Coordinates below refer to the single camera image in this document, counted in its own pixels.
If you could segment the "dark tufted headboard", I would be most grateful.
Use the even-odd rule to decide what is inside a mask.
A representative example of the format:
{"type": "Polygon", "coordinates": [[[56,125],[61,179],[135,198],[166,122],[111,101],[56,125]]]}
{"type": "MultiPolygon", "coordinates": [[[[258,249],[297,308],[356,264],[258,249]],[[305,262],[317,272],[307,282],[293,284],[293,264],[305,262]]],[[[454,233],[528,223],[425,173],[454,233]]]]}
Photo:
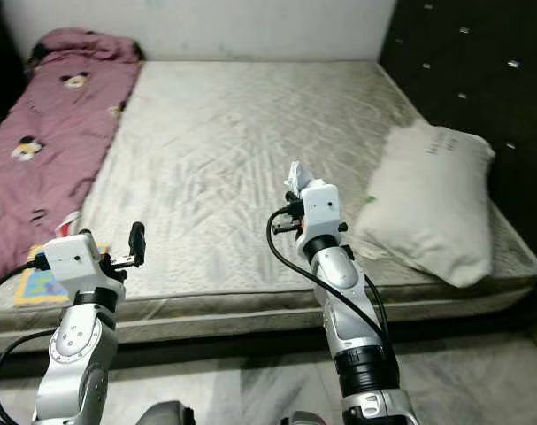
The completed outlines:
{"type": "Polygon", "coordinates": [[[397,0],[379,61],[430,124],[490,142],[491,198],[537,251],[537,0],[397,0]]]}

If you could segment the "colourful children's book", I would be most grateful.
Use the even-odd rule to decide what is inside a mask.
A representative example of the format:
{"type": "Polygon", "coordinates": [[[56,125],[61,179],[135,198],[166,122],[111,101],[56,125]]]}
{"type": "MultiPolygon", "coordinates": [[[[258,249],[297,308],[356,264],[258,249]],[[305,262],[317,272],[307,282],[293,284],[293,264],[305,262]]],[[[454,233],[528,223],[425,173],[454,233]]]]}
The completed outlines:
{"type": "MultiPolygon", "coordinates": [[[[98,253],[95,256],[88,256],[86,252],[79,250],[59,250],[58,248],[54,252],[66,252],[66,254],[73,254],[67,256],[65,262],[72,263],[69,267],[75,268],[74,264],[78,262],[74,259],[74,254],[81,255],[81,262],[85,258],[94,258],[97,262],[101,259],[104,252],[109,252],[110,245],[108,243],[96,243],[98,253]]],[[[27,259],[36,259],[36,255],[42,254],[42,244],[34,244],[30,247],[27,259]]],[[[18,279],[18,287],[16,296],[14,296],[13,304],[17,307],[22,306],[49,306],[49,305],[62,305],[64,303],[72,303],[74,296],[77,292],[90,292],[93,290],[94,284],[86,284],[86,286],[78,286],[75,280],[69,281],[71,286],[65,286],[58,283],[57,278],[54,275],[54,268],[52,270],[39,270],[39,268],[29,268],[21,272],[18,279]]]]}

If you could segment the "pink cartoon print blanket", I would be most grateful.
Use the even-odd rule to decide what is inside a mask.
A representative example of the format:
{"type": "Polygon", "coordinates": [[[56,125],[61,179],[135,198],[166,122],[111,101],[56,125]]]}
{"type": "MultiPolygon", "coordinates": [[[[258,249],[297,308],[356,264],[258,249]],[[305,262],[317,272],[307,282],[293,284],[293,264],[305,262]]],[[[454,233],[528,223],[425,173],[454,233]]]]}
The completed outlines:
{"type": "Polygon", "coordinates": [[[0,125],[0,278],[77,229],[143,61],[135,40],[78,27],[31,50],[29,84],[0,125]]]}

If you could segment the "white tissue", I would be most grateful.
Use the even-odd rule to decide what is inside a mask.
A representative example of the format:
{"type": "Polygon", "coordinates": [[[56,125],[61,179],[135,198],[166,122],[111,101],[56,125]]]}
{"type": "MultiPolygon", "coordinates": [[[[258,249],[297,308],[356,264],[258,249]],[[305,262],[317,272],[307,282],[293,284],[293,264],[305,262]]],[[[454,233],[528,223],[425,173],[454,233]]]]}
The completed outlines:
{"type": "Polygon", "coordinates": [[[288,187],[288,193],[293,196],[301,196],[302,190],[308,188],[318,178],[301,165],[299,161],[292,161],[288,168],[288,177],[285,179],[285,185],[288,187]]]}

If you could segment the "robot left leg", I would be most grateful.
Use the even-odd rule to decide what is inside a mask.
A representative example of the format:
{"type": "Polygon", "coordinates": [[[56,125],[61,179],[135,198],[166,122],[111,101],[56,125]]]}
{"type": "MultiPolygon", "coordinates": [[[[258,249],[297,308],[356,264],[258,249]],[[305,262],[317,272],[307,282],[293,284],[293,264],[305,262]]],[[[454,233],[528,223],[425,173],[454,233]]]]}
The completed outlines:
{"type": "Polygon", "coordinates": [[[194,409],[178,400],[171,400],[152,405],[135,425],[196,425],[196,418],[194,409]]]}

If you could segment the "white pillow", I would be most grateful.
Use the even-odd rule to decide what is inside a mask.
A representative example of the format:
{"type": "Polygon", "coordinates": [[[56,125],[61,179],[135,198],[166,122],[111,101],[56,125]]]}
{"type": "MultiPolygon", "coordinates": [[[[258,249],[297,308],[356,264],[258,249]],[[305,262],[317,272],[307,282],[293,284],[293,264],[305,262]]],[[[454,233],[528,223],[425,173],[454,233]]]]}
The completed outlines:
{"type": "Polygon", "coordinates": [[[386,134],[353,242],[369,259],[394,259],[458,288],[492,271],[486,139],[418,119],[386,134]]]}

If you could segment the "white quilted mattress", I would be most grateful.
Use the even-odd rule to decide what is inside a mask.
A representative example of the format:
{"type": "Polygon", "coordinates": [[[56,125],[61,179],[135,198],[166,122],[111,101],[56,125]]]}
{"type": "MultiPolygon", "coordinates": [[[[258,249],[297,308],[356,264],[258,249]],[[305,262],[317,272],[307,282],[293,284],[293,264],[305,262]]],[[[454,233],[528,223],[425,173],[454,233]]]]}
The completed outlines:
{"type": "Polygon", "coordinates": [[[115,254],[146,227],[119,343],[317,328],[313,286],[265,243],[302,163],[350,224],[394,127],[420,118],[373,62],[148,62],[81,214],[115,254]]]}

